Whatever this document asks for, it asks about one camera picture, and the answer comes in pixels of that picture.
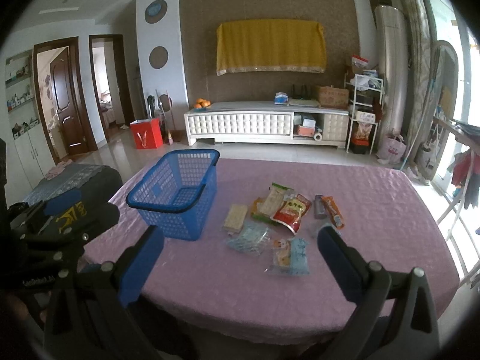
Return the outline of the orange sausage snack pack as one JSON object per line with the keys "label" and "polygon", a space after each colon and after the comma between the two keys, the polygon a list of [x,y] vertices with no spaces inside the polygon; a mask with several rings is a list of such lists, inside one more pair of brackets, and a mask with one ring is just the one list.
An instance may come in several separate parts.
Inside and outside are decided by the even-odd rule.
{"label": "orange sausage snack pack", "polygon": [[323,196],[321,198],[322,203],[325,206],[326,211],[328,211],[329,217],[337,229],[343,229],[345,226],[345,221],[343,215],[338,208],[335,200],[331,196]]}

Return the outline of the Doublemint gum tin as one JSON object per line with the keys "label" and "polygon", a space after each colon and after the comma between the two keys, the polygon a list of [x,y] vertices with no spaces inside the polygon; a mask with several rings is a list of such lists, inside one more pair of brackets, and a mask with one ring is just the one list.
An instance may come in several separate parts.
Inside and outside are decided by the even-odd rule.
{"label": "Doublemint gum tin", "polygon": [[316,219],[325,219],[327,217],[326,209],[323,205],[322,196],[316,195],[314,198],[314,216]]}

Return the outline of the cream wafer cracker pack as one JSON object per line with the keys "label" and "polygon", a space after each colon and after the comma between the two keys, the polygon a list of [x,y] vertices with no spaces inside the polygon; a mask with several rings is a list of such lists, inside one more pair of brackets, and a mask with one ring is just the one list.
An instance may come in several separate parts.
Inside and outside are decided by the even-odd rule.
{"label": "cream wafer cracker pack", "polygon": [[223,228],[229,234],[241,232],[247,211],[248,207],[246,205],[232,204],[224,220]]}

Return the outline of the red snack pouch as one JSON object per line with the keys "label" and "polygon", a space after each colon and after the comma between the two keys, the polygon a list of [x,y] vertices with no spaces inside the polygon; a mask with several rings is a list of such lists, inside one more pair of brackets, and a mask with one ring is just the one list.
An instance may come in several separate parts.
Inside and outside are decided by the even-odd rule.
{"label": "red snack pouch", "polygon": [[302,222],[302,218],[308,213],[312,202],[304,195],[290,194],[287,196],[280,208],[270,217],[273,222],[281,224],[289,229],[296,236]]}

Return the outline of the blue clear candy bag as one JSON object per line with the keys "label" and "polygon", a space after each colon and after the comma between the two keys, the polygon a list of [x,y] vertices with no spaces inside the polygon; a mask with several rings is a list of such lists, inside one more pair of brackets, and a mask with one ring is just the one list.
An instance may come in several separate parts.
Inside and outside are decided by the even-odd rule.
{"label": "blue clear candy bag", "polygon": [[240,233],[226,244],[239,253],[261,255],[269,247],[270,241],[270,228],[265,223],[248,221],[244,223]]}

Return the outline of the pink tablecloth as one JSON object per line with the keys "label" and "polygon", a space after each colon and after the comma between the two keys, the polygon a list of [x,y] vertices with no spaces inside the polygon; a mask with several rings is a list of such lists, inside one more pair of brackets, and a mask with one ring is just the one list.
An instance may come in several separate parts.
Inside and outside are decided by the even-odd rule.
{"label": "pink tablecloth", "polygon": [[[112,198],[120,211],[117,225],[89,242],[90,263],[116,262],[151,226],[126,197],[151,167],[130,179]],[[331,196],[345,226],[338,233],[364,261],[385,272],[423,271],[433,305],[443,312],[453,299],[459,276],[431,213],[402,172],[378,166],[334,166],[220,158],[216,196],[200,238],[182,241],[164,236],[164,247],[142,289],[144,297],[189,324],[253,342],[293,345],[343,329],[354,304],[343,296],[317,248],[320,228],[313,204],[294,236],[281,224],[270,228],[271,241],[261,255],[239,253],[226,242],[223,223],[232,204],[246,205],[248,221],[258,197],[272,183],[292,188],[313,203]],[[271,244],[278,239],[308,242],[310,274],[275,275],[266,271]]]}

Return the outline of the brown wooden door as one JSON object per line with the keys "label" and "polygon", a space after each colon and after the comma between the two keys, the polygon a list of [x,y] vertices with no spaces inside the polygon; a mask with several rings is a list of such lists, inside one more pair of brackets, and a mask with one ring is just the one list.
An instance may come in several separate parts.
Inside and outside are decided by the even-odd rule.
{"label": "brown wooden door", "polygon": [[74,97],[69,51],[66,47],[49,64],[53,99],[60,131],[69,155],[88,152]]}

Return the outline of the pile of oranges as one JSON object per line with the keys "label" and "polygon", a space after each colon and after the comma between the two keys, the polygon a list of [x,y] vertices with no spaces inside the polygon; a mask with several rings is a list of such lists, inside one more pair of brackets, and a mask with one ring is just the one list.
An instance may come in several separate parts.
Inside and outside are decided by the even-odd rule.
{"label": "pile of oranges", "polygon": [[198,98],[193,105],[194,109],[205,109],[210,107],[211,102],[204,98]]}

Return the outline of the white TV cabinet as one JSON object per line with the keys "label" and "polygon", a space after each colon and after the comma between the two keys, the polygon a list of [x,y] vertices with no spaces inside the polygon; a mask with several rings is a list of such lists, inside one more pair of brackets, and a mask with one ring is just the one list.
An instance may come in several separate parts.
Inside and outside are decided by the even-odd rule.
{"label": "white TV cabinet", "polygon": [[346,147],[349,112],[273,102],[216,102],[184,114],[188,143],[257,143]]}

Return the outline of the cardboard box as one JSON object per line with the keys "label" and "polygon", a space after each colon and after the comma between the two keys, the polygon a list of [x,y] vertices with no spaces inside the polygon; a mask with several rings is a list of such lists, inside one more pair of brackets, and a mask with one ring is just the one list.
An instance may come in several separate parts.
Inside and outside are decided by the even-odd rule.
{"label": "cardboard box", "polygon": [[333,86],[317,86],[316,96],[322,107],[346,109],[349,103],[349,91]]}

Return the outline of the white metal shelf rack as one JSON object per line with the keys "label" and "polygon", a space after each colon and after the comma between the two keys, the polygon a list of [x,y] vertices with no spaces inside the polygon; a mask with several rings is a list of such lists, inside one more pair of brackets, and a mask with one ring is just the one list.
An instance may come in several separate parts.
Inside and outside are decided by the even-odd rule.
{"label": "white metal shelf rack", "polygon": [[366,74],[344,75],[344,88],[349,92],[346,151],[371,155],[383,116],[384,80]]}

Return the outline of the yellow cloth TV cover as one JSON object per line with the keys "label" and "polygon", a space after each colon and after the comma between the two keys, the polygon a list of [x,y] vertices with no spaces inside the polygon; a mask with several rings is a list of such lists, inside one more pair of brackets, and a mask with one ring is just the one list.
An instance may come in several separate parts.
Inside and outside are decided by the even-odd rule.
{"label": "yellow cloth TV cover", "polygon": [[216,74],[326,70],[327,53],[320,23],[303,19],[245,19],[216,30]]}

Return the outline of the white wall cabinet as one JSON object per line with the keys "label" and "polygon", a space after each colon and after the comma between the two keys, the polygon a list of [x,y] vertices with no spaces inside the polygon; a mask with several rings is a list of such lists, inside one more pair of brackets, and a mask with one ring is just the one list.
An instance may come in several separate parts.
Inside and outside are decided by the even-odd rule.
{"label": "white wall cabinet", "polygon": [[44,133],[34,88],[32,51],[6,60],[6,103],[16,152],[31,188],[55,166]]}

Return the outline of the round brown wall disc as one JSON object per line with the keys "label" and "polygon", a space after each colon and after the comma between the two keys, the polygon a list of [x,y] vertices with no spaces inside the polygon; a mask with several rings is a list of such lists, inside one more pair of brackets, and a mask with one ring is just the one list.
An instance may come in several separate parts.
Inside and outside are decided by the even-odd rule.
{"label": "round brown wall disc", "polygon": [[149,64],[152,68],[159,70],[168,62],[168,50],[163,46],[156,46],[149,55]]}

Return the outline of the round blue wall plate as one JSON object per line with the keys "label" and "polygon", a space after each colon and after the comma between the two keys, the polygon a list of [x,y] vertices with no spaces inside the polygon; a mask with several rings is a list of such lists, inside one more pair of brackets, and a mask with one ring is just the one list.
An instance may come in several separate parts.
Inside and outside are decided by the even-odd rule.
{"label": "round blue wall plate", "polygon": [[145,9],[144,18],[148,24],[155,24],[164,18],[168,11],[168,4],[164,0],[154,0]]}

